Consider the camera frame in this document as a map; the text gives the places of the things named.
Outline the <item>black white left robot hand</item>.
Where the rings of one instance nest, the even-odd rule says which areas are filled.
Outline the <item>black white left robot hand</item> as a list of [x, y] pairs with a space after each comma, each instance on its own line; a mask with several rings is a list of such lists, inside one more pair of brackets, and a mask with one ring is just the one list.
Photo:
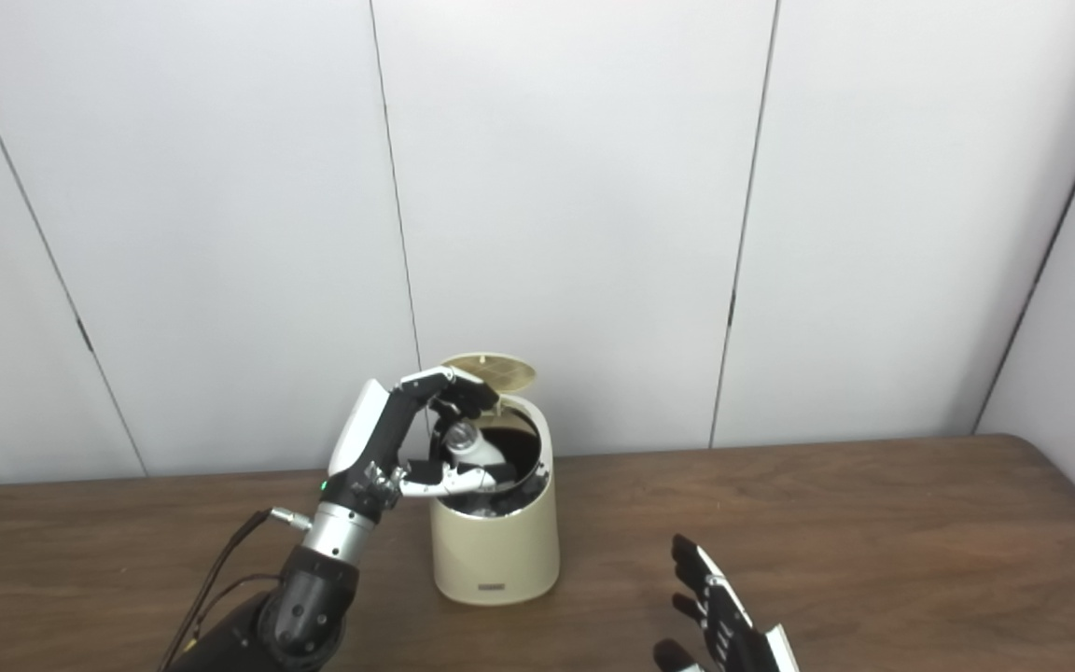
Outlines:
[[399, 498], [389, 494], [387, 482], [414, 417], [430, 409], [443, 420], [478, 418], [498, 402], [499, 394], [485, 380], [452, 366], [418, 371], [392, 388], [368, 380], [326, 468], [320, 501], [379, 523]]

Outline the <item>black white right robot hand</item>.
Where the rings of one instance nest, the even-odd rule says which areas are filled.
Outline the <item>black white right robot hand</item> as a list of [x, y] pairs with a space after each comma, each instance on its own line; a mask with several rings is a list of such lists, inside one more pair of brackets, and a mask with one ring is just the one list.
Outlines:
[[676, 578], [688, 590], [671, 595], [671, 605], [698, 626], [717, 671], [798, 671], [784, 626], [760, 630], [703, 546], [676, 533], [671, 558]]

